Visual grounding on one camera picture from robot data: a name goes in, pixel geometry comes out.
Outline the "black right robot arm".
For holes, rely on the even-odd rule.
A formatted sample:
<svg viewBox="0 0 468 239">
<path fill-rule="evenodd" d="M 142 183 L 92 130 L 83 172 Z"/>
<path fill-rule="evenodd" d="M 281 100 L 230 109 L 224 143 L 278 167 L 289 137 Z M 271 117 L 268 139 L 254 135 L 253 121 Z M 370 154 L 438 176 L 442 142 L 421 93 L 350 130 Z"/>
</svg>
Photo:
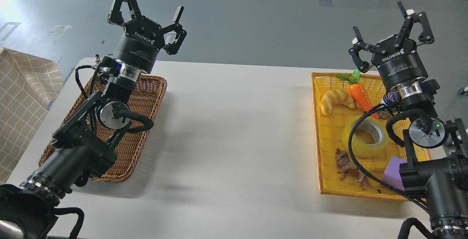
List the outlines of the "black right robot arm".
<svg viewBox="0 0 468 239">
<path fill-rule="evenodd" d="M 434 95 L 439 84 L 428 80 L 428 74 L 417 53 L 418 44 L 410 38 L 414 24 L 422 32 L 421 45 L 434 42 L 430 23 L 424 11 L 406 10 L 401 1 L 399 9 L 404 17 L 399 33 L 376 45 L 365 43 L 358 27 L 349 49 L 356 68 L 368 72 L 377 67 L 387 92 L 394 92 L 393 104 L 379 104 L 365 112 L 354 124 L 347 140 L 349 155 L 367 177 L 379 182 L 429 215 L 431 229 L 418 219 L 406 219 L 398 235 L 407 239 L 412 227 L 427 239 L 466 239 L 468 235 L 468 162 L 467 133 L 460 118 L 442 121 L 434 108 Z M 373 176 L 353 154 L 352 139 L 357 127 L 371 114 L 387 109 L 393 114 L 386 123 L 391 140 L 405 149 L 406 163 L 399 166 L 404 190 L 397 189 Z"/>
</svg>

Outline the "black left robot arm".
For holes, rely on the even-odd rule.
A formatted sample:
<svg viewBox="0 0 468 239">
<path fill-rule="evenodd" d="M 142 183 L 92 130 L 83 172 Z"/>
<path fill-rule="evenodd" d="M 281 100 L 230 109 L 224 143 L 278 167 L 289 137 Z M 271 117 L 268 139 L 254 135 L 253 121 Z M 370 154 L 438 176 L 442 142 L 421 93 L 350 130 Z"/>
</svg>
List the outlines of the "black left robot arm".
<svg viewBox="0 0 468 239">
<path fill-rule="evenodd" d="M 89 92 L 75 74 L 84 102 L 52 134 L 53 154 L 19 187 L 1 185 L 2 239 L 46 239 L 59 216 L 68 214 L 78 217 L 69 238 L 78 237 L 84 212 L 59 208 L 60 200 L 73 185 L 102 177 L 117 162 L 116 148 L 126 134 L 153 127 L 153 119 L 131 111 L 128 102 L 160 50 L 174 55 L 180 49 L 183 10 L 179 6 L 171 25 L 162 27 L 141 13 L 137 0 L 114 0 L 107 22 L 124 28 L 119 46 L 113 57 L 95 56 Z"/>
</svg>

